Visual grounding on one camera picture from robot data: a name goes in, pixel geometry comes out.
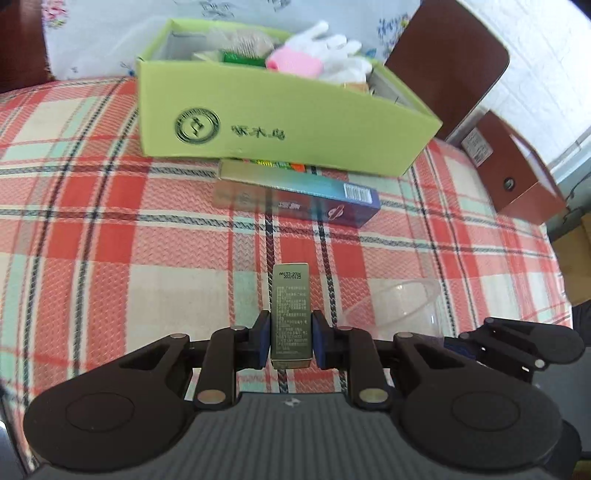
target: barcode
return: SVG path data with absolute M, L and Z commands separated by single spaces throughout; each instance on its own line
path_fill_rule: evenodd
M 477 128 L 462 140 L 462 147 L 477 167 L 480 167 L 482 162 L 492 155 L 492 147 Z
M 372 203 L 370 189 L 351 185 L 350 183 L 345 183 L 345 198 L 357 202 Z

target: white glove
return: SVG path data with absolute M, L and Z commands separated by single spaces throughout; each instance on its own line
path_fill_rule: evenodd
M 318 77 L 319 80 L 329 83 L 365 83 L 367 75 L 373 67 L 363 57 L 347 57 L 340 60 L 328 60 L 324 62 L 324 70 Z
M 332 37 L 317 39 L 328 30 L 328 23 L 320 21 L 308 30 L 291 37 L 285 42 L 285 46 L 306 53 L 323 63 L 328 60 L 345 59 L 361 50 L 360 41 L 347 41 L 347 37 L 344 35 L 333 35 Z
M 306 53 L 323 64 L 319 80 L 329 83 L 362 83 L 367 81 L 367 74 L 372 65 L 363 57 L 353 57 L 361 50 L 361 42 L 347 41 L 344 35 L 318 39 L 329 30 L 325 21 L 294 35 L 285 42 L 285 47 Z

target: small rectangular box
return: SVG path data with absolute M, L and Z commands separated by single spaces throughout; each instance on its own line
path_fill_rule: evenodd
M 541 225 L 566 207 L 535 149 L 493 112 L 479 120 L 462 147 L 498 213 Z
M 307 368 L 312 360 L 310 272 L 307 263 L 273 266 L 271 365 Z
M 213 204 L 247 212 L 360 227 L 379 212 L 375 189 L 288 168 L 220 160 Z

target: plaid bedspread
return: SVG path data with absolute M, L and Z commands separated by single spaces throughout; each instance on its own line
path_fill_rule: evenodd
M 486 316 L 571 321 L 545 229 L 497 216 L 467 157 L 438 141 L 397 179 L 309 169 L 379 190 L 360 230 L 213 208 L 216 162 L 142 155 L 129 78 L 1 95 L 0 159 L 0 380 L 18 429 L 37 394 L 125 352 L 252 325 L 276 262 L 310 264 L 312 306 L 333 322 L 421 277 L 440 281 L 451 335 Z M 317 368 L 239 384 L 340 388 Z

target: gray ribbed surface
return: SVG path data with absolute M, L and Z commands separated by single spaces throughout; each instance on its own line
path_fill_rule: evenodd
M 290 407 L 290 400 L 300 402 Z M 541 469 L 479 476 L 414 451 L 388 417 L 341 394 L 245 393 L 234 408 L 203 413 L 171 450 L 127 471 L 90 475 L 43 467 L 33 480 L 549 480 Z

